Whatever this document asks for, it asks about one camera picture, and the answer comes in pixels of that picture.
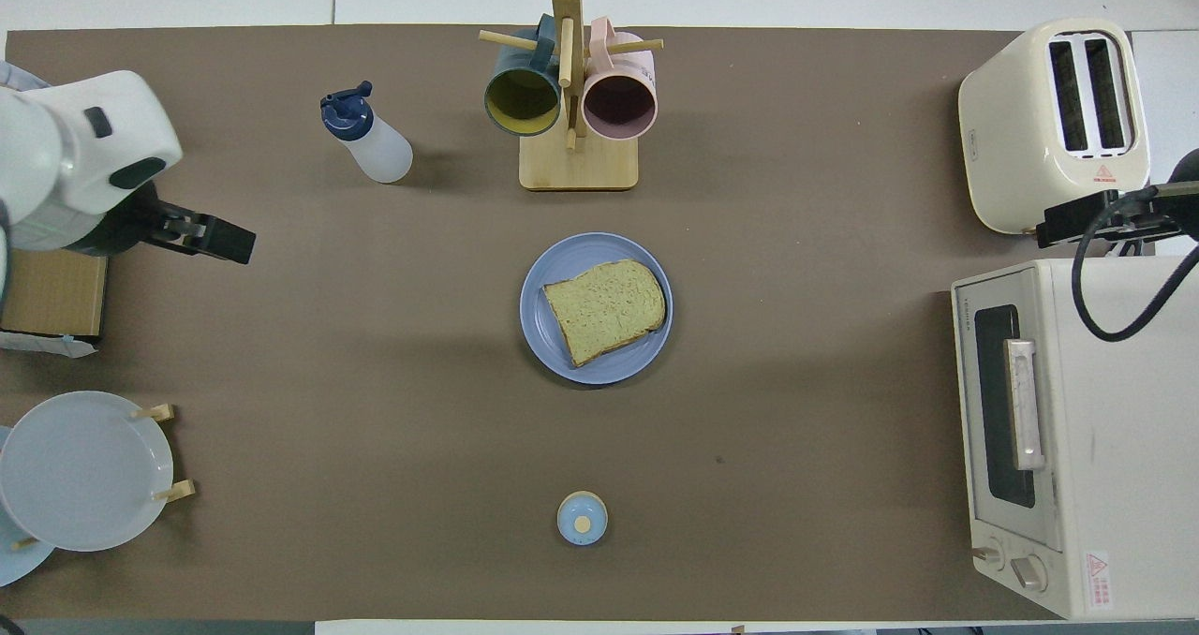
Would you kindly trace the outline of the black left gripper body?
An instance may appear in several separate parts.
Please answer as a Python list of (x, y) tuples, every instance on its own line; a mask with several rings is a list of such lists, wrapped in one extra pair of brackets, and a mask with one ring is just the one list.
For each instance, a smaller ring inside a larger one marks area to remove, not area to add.
[(153, 185), (141, 185), (89, 232), (89, 255), (112, 258), (141, 243), (171, 247), (179, 238), (179, 232), (168, 230), (171, 220), (179, 220), (179, 207), (163, 202)]

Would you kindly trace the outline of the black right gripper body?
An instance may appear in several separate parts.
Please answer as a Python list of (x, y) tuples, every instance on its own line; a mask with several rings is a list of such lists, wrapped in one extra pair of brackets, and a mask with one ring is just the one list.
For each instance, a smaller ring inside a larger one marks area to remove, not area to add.
[[(1198, 158), (1199, 150), (1193, 149), (1177, 161), (1175, 167), (1175, 182), (1198, 182)], [(1175, 199), (1175, 218), (1180, 228), (1198, 243), (1198, 194), (1177, 196)]]

